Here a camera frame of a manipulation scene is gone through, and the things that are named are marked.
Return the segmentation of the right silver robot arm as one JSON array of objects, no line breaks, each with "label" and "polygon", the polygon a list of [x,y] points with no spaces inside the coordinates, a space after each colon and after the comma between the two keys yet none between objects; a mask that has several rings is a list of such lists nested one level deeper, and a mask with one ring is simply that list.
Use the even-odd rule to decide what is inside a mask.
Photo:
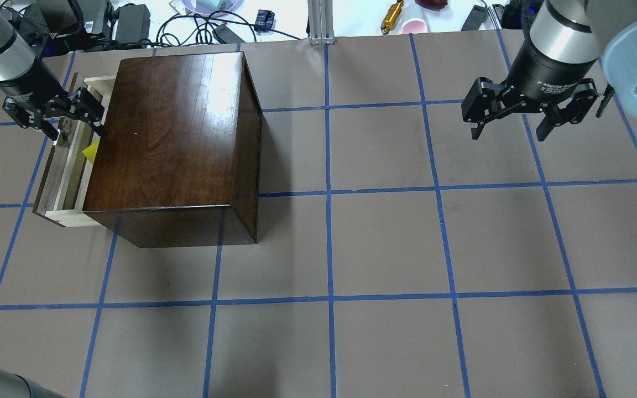
[{"label": "right silver robot arm", "polygon": [[607,87],[597,117],[613,96],[637,118],[637,1],[545,1],[502,83],[477,78],[462,103],[478,139],[486,124],[513,113],[543,113],[538,141],[577,124],[598,91],[587,78],[600,61]]}]

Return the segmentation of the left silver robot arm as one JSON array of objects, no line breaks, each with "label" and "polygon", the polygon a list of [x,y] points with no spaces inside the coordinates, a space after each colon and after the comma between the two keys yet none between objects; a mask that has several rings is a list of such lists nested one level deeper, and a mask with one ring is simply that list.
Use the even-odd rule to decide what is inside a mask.
[{"label": "left silver robot arm", "polygon": [[65,91],[33,48],[0,13],[0,90],[3,111],[21,128],[33,128],[52,140],[59,131],[50,119],[66,117],[103,134],[104,106],[86,88]]}]

